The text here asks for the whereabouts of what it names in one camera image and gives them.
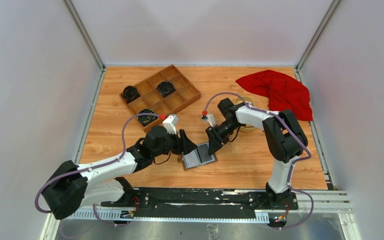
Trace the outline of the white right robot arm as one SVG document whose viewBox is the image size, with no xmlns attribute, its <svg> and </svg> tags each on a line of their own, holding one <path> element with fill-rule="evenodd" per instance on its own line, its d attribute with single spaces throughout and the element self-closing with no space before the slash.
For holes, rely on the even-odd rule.
<svg viewBox="0 0 384 240">
<path fill-rule="evenodd" d="M 245 101 L 233 104 L 229 98 L 221 100 L 217 107 L 225 118 L 221 124 L 216 124 L 206 109 L 202 111 L 201 119 L 210 125 L 205 130 L 209 155 L 227 144 L 229 137 L 240 127 L 249 125 L 262 130 L 274 164 L 271 177 L 265 186 L 265 194 L 261 200 L 254 199 L 250 205 L 268 205 L 272 209 L 278 209 L 292 195 L 291 177 L 295 163 L 302 160 L 303 152 L 309 151 L 308 139 L 294 113 L 289 109 L 264 110 Z"/>
</svg>

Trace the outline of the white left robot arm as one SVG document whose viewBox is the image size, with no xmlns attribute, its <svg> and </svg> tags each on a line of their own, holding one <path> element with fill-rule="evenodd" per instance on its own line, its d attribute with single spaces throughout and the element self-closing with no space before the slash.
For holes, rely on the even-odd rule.
<svg viewBox="0 0 384 240">
<path fill-rule="evenodd" d="M 147 168 L 160 155 L 187 155 L 197 148 L 183 129 L 169 133 L 161 125 L 154 126 L 145 137 L 115 156 L 83 165 L 71 160 L 63 162 L 37 193 L 35 207 L 46 213 L 39 206 L 39 197 L 43 197 L 48 213 L 62 220 L 81 207 L 101 202 L 129 206 L 133 193 L 123 187 L 121 176 Z"/>
</svg>

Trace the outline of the beige oval tray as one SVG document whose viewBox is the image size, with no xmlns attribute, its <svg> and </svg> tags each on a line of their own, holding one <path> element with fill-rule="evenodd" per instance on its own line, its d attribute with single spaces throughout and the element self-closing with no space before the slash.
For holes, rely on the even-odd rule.
<svg viewBox="0 0 384 240">
<path fill-rule="evenodd" d="M 250 96 L 242 96 L 242 98 L 243 98 L 249 105 L 251 105 L 251 106 L 253 106 L 253 107 L 256 106 L 256 105 L 255 105 L 255 101 L 254 101 L 254 99 L 253 99 L 252 97 L 250 97 Z M 243 103 L 243 101 L 242 101 L 242 99 L 241 99 L 240 97 L 236 97 L 236 98 L 234 99 L 233 103 L 234 103 L 235 105 L 237 105 L 237 104 Z M 253 131 L 255 131 L 255 130 L 256 130 L 256 128 L 255 128 L 254 126 L 251 126 L 251 125 L 248 125 L 248 124 L 246 124 L 245 126 L 243 126 L 243 127 L 240 128 L 240 131 L 241 131 L 241 132 L 253 132 Z"/>
</svg>

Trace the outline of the brown leather card holder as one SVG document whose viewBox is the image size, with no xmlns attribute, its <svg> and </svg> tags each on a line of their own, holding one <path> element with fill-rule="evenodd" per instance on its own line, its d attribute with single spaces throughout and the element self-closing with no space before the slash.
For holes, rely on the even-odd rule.
<svg viewBox="0 0 384 240">
<path fill-rule="evenodd" d="M 182 164 L 183 169 L 190 170 L 217 162 L 216 155 L 209 155 L 209 143 L 201 143 L 197 149 L 186 154 L 180 155 L 177 161 Z"/>
</svg>

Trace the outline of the white credit card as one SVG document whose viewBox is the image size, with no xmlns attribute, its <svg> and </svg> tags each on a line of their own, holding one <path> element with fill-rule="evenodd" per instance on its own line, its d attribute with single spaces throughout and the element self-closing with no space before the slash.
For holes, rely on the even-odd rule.
<svg viewBox="0 0 384 240">
<path fill-rule="evenodd" d="M 201 164 L 198 151 L 195 149 L 182 156 L 183 164 L 186 169 L 198 167 Z"/>
</svg>

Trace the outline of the black credit card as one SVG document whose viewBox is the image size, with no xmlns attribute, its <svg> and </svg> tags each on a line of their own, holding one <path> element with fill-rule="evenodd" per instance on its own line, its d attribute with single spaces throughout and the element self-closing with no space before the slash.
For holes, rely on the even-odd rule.
<svg viewBox="0 0 384 240">
<path fill-rule="evenodd" d="M 216 158 L 214 155 L 209 155 L 209 143 L 202 143 L 197 146 L 197 151 L 200 157 L 201 165 L 213 163 L 216 161 Z"/>
</svg>

